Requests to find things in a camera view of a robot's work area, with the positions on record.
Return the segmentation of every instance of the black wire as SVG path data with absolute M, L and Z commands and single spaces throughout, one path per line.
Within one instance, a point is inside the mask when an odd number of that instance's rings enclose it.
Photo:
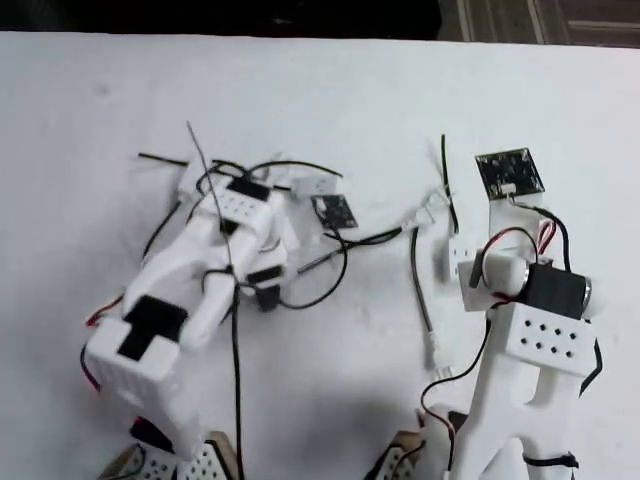
M 236 457 L 238 460 L 239 480 L 244 480 L 244 461 L 242 459 L 242 386 L 240 383 L 240 348 L 238 346 L 239 293 L 240 286 L 236 283 L 233 289 L 233 303 L 231 305 L 231 346 L 233 350 L 233 376 L 235 382 Z
M 239 163 L 230 162 L 228 160 L 222 160 L 219 158 L 214 158 L 213 160 L 211 160 L 211 162 L 211 167 L 209 167 L 209 169 L 205 173 L 203 173 L 200 178 L 198 178 L 198 180 L 196 180 L 196 190 L 200 195 L 205 194 L 205 192 L 202 190 L 202 182 L 207 178 L 208 175 L 219 174 L 237 178 L 244 177 L 247 174 L 247 169 Z M 235 168 L 236 170 L 238 170 L 238 172 L 240 172 L 240 175 L 233 175 L 232 173 L 225 172 L 222 170 L 223 167 Z
M 170 163 L 171 165 L 177 165 L 179 167 L 188 167 L 189 162 L 185 160 L 175 160 L 173 158 L 161 157 L 160 155 L 153 155 L 151 153 L 138 153 L 139 158 L 148 158 L 149 160 L 157 160 L 159 162 Z
M 171 210 L 169 210 L 169 213 L 167 214 L 167 216 L 164 217 L 164 220 L 160 222 L 160 225 L 158 225 L 155 231 L 151 234 L 149 241 L 147 242 L 147 244 L 144 247 L 144 250 L 142 251 L 143 260 L 149 253 L 149 250 L 151 250 L 151 246 L 153 245 L 153 242 L 156 241 L 156 238 L 158 238 L 158 235 L 160 235 L 160 232 L 162 231 L 162 229 L 167 225 L 167 223 L 169 223 L 169 220 L 171 220 L 171 217 L 173 217 L 173 215 L 178 211 L 178 208 L 180 208 L 180 202 L 176 202 L 176 204 L 173 207 L 171 207 Z
M 602 361 L 602 351 L 600 351 L 600 344 L 598 343 L 598 339 L 596 338 L 596 342 L 593 344 L 593 353 L 596 357 L 596 368 L 591 372 L 587 378 L 582 381 L 582 385 L 580 385 L 580 396 L 585 392 L 589 385 L 602 373 L 602 369 L 604 368 L 604 363 Z
M 413 279 L 413 287 L 416 291 L 416 297 L 418 298 L 418 307 L 420 308 L 420 316 L 424 321 L 425 327 L 427 328 L 427 332 L 433 332 L 433 324 L 431 323 L 431 319 L 429 318 L 429 311 L 427 310 L 427 303 L 424 299 L 424 292 L 422 291 L 422 286 L 420 285 L 420 277 L 418 275 L 418 262 L 416 261 L 416 246 L 418 243 L 418 227 L 414 228 L 411 232 L 411 248 L 410 248 L 410 257 L 411 257 L 411 278 Z
M 331 170 L 330 168 L 323 167 L 322 165 L 316 165 L 315 163 L 300 162 L 297 160 L 273 160 L 270 162 L 259 163 L 258 165 L 254 165 L 253 167 L 249 168 L 247 170 L 246 175 L 251 176 L 256 170 L 260 170 L 262 168 L 278 167 L 282 165 L 297 165 L 300 167 L 315 168 L 316 170 L 320 170 L 325 173 L 330 173 L 331 175 L 335 175 L 337 177 L 342 178 L 342 174 L 340 172 L 336 172 L 335 170 Z
M 422 442 L 420 442 L 420 445 L 418 445 L 416 448 L 414 448 L 413 450 L 409 450 L 408 452 L 405 452 L 398 460 L 398 463 L 396 463 L 396 466 L 393 468 L 393 472 L 391 472 L 391 475 L 389 476 L 389 478 L 391 479 L 396 478 L 395 475 L 396 473 L 398 473 L 398 468 L 400 468 L 400 465 L 402 465 L 402 462 L 404 462 L 407 458 L 409 458 L 414 453 L 418 453 L 426 445 L 427 445 L 427 442 L 423 440 Z
M 87 367 L 86 353 L 87 344 L 85 343 L 82 347 L 82 350 L 80 350 L 80 367 L 82 368 L 82 372 L 84 373 L 85 377 L 87 377 L 87 380 L 89 380 L 91 386 L 95 388 L 97 392 L 100 392 L 102 386 L 100 385 L 100 383 L 98 383 L 96 377 L 93 376 L 91 370 L 89 370 L 89 367 Z
M 126 478 L 137 477 L 138 474 L 142 472 L 142 470 L 144 469 L 144 464 L 147 461 L 147 451 L 144 448 L 142 448 L 142 445 L 140 445 L 139 443 L 136 443 L 136 447 L 140 451 L 140 456 L 142 457 L 140 459 L 140 465 L 138 465 L 138 468 L 136 468 L 132 472 L 125 473 L 123 475 L 116 475 L 112 477 L 100 477 L 100 480 L 125 480 Z
M 386 232 L 382 232 L 382 233 L 377 233 L 375 235 L 371 235 L 369 237 L 363 238 L 361 240 L 346 240 L 346 239 L 342 239 L 346 245 L 346 249 L 347 250 L 351 250 L 352 248 L 356 248 L 356 247 L 367 247 L 367 246 L 375 246 L 375 245 L 382 245 L 383 243 L 389 242 L 391 240 L 393 240 L 394 238 L 396 238 L 398 235 L 400 235 L 402 233 L 402 229 L 400 227 L 397 228 L 393 228 L 391 230 L 387 230 Z M 325 235 L 333 240 L 338 240 L 338 238 L 331 234 L 331 233 L 325 233 Z M 329 253 L 324 254 L 323 256 L 307 263 L 306 265 L 303 265 L 302 267 L 300 267 L 298 269 L 298 275 L 302 275 L 304 273 L 307 273 L 311 270 L 313 270 L 316 267 L 319 267 L 320 265 L 322 265 L 325 262 L 328 262 L 329 260 L 331 260 L 332 258 L 337 257 L 338 255 L 340 255 L 342 253 L 342 247 L 338 248 L 336 250 L 333 250 Z
M 484 348 L 487 345 L 487 340 L 489 339 L 489 332 L 490 331 L 491 331 L 491 320 L 489 320 L 487 318 L 486 322 L 485 322 L 484 339 L 482 340 L 482 344 L 480 345 L 480 349 L 478 350 L 478 353 L 476 354 L 475 358 L 473 359 L 473 362 L 471 362 L 471 365 L 469 365 L 469 367 L 464 372 L 462 372 L 459 375 L 456 375 L 454 377 L 443 378 L 442 380 L 437 380 L 437 381 L 427 385 L 427 387 L 422 391 L 422 394 L 420 395 L 420 404 L 422 405 L 422 408 L 425 409 L 425 411 L 428 410 L 427 407 L 424 405 L 424 399 L 425 399 L 427 393 L 429 393 L 431 390 L 433 390 L 438 385 L 442 385 L 443 383 L 448 383 L 448 382 L 455 382 L 456 380 L 460 380 L 461 378 L 466 377 L 467 375 L 469 375 L 469 373 L 471 373 L 473 371 L 474 368 L 476 368 L 476 365 L 480 361 L 480 357 L 482 355 L 482 352 L 484 351 Z
M 449 200 L 449 214 L 451 215 L 451 226 L 453 228 L 454 235 L 460 232 L 460 225 L 458 223 L 458 215 L 456 214 L 456 208 L 453 206 L 453 199 L 451 198 L 451 187 L 449 186 L 449 172 L 447 171 L 447 149 L 445 148 L 445 136 L 442 134 L 440 137 L 440 156 L 442 157 L 442 180 L 444 183 L 444 191 Z
M 338 239 L 338 241 L 340 242 L 340 251 L 342 252 L 342 256 L 343 256 L 342 269 L 340 270 L 340 275 L 338 275 L 338 278 L 333 284 L 333 286 L 329 290 L 327 290 L 325 293 L 320 295 L 318 298 L 316 298 L 315 300 L 312 300 L 307 303 L 303 303 L 302 305 L 294 305 L 292 303 L 287 302 L 286 300 L 283 300 L 282 298 L 279 298 L 278 303 L 280 305 L 290 310 L 304 310 L 307 308 L 311 308 L 318 305 L 323 300 L 326 300 L 329 297 L 329 295 L 335 292 L 337 288 L 340 286 L 340 284 L 342 283 L 342 280 L 344 279 L 344 275 L 347 272 L 347 266 L 348 266 L 347 251 L 349 250 L 349 247 L 347 246 L 342 236 L 340 235 L 340 232 L 338 232 L 337 229 L 332 229 L 332 231 L 333 231 L 333 234 Z

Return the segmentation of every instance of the red wire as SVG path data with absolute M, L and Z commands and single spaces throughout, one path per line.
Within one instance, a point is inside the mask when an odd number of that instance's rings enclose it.
M 544 252 L 549 247 L 549 244 L 553 240 L 553 237 L 555 237 L 556 235 L 557 229 L 558 225 L 553 221 L 545 222 L 540 228 L 540 231 L 538 233 L 538 253 L 540 255 L 544 254 Z
M 100 307 L 98 310 L 93 312 L 89 318 L 87 318 L 84 324 L 87 327 L 95 327 L 98 324 L 98 320 L 100 320 L 100 317 L 102 316 L 102 314 L 108 310 L 111 310 L 116 305 L 118 305 L 123 298 L 124 298 L 124 294 L 119 295 L 114 300 L 112 300 L 111 303 L 108 303 L 104 307 Z

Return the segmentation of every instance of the dark floor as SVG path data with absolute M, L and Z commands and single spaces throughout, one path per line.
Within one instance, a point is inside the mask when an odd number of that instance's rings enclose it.
M 439 40 L 640 48 L 640 0 L 440 0 Z

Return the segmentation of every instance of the perforated plate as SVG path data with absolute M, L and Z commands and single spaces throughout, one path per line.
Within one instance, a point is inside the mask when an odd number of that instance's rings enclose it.
M 135 472 L 140 467 L 142 455 L 136 449 L 118 475 Z M 232 480 L 227 477 L 215 449 L 204 444 L 191 463 L 179 462 L 173 455 L 148 451 L 144 467 L 131 480 Z
M 405 453 L 406 452 L 400 447 L 391 447 L 387 451 L 387 455 L 376 476 L 376 480 L 409 480 L 413 478 L 413 464 L 408 458 L 402 461 L 393 479 L 391 478 L 393 469 L 396 468 L 398 461 Z
M 593 369 L 595 333 L 590 323 L 514 303 L 500 321 L 509 329 L 505 351 L 539 366 L 586 375 Z M 511 324 L 508 310 L 513 308 Z
M 215 190 L 224 219 L 258 230 L 261 219 L 264 216 L 269 218 L 270 207 L 266 202 L 224 188 L 215 187 Z M 199 210 L 213 215 L 218 214 L 212 195 L 207 195 L 200 204 Z

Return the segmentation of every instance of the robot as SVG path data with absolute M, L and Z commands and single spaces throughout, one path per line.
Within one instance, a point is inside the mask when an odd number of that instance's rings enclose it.
M 544 187 L 528 150 L 476 160 L 490 200 L 491 238 L 504 238 L 500 248 L 490 241 L 475 259 L 458 263 L 456 272 L 465 309 L 487 311 L 491 328 L 468 416 L 452 435 L 448 420 L 442 421 L 451 409 L 427 409 L 421 432 L 426 449 L 405 475 L 568 480 L 578 463 L 569 453 L 566 427 L 593 377 L 591 318 L 601 308 L 600 294 L 591 279 L 571 272 L 568 233 L 539 207 Z M 265 310 L 274 308 L 298 246 L 283 192 L 225 174 L 209 177 L 215 195 L 193 191 L 203 175 L 204 165 L 189 165 L 179 191 L 201 197 L 185 228 L 148 257 L 125 291 L 122 315 L 104 317 L 86 345 L 102 392 L 118 405 L 132 436 L 170 455 L 165 458 L 174 462 L 177 478 L 189 478 L 194 459 L 203 459 L 209 448 L 184 382 L 185 359 L 208 343 L 239 291 L 256 295 Z M 538 229 L 541 215 L 561 229 L 564 269 L 543 258 L 535 240 L 531 251 L 528 232 Z M 505 233 L 512 231 L 522 235 Z M 540 369 L 536 393 L 517 403 L 512 382 L 531 365 Z M 524 461 L 508 444 L 512 438 L 521 440 Z

